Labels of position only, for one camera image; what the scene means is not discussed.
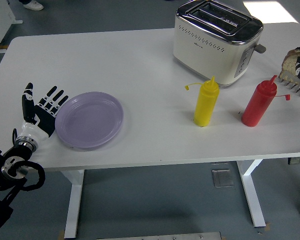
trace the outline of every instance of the toaster slot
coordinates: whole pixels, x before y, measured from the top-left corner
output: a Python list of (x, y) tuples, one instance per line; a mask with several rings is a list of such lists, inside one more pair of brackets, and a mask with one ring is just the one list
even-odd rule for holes
[(244, 15), (230, 11), (212, 2), (196, 8), (189, 15), (226, 34), (232, 34), (249, 21)]

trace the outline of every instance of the bottle cap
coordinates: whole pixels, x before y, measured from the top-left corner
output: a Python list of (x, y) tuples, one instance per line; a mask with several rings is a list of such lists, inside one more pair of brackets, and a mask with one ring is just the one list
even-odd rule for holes
[(209, 92), (217, 92), (219, 90), (219, 85), (215, 82), (215, 76), (212, 76), (211, 80), (205, 81), (202, 84), (201, 89)]
[(274, 75), (270, 80), (265, 80), (260, 83), (260, 90), (267, 94), (275, 96), (277, 93), (277, 85), (274, 83), (277, 75)]

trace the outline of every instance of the toaster vent hole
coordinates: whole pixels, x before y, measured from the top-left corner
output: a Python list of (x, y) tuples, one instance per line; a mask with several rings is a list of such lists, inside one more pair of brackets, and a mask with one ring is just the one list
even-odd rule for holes
[(213, 44), (212, 42), (205, 40), (203, 37), (198, 36), (197, 34), (194, 34), (193, 32), (187, 30), (186, 28), (184, 28), (183, 26), (179, 25), (179, 30), (181, 30), (182, 32), (185, 32), (186, 34), (188, 34), (189, 36), (199, 40), (200, 42), (202, 42), (205, 45), (209, 45), (210, 47), (221, 51), (222, 53), (225, 51), (225, 49), (223, 47), (217, 46), (215, 44)]

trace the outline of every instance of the gray floor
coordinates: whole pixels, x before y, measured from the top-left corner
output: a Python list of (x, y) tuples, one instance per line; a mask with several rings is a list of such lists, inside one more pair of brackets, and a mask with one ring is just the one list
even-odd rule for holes
[[(173, 28), (175, 10), (184, 2), (41, 0), (45, 9), (34, 12), (10, 0), (24, 23), (12, 26), (3, 44), (18, 36)], [(242, 1), (223, 2), (248, 12)], [(300, 23), (300, 0), (279, 2)], [(31, 68), (22, 59), (20, 67)], [(214, 187), (211, 171), (219, 168), (231, 170), (234, 187)], [(252, 176), (270, 230), (253, 227), (234, 162), (87, 170), (77, 239), (221, 232), (227, 240), (300, 240), (300, 164), (264, 160)], [(12, 202), (14, 212), (0, 229), (0, 240), (57, 240), (65, 229), (70, 192), (60, 172), (47, 172), (42, 188), (21, 192)], [(5, 194), (0, 192), (0, 199)]]

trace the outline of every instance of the red squeeze bottle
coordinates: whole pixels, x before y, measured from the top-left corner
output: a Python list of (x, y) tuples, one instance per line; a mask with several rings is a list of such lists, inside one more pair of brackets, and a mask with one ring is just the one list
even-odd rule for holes
[(277, 94), (277, 85), (274, 83), (276, 77), (277, 75), (274, 75), (271, 80), (265, 80), (256, 86), (241, 117), (241, 122), (244, 125), (254, 127), (258, 124), (271, 101)]

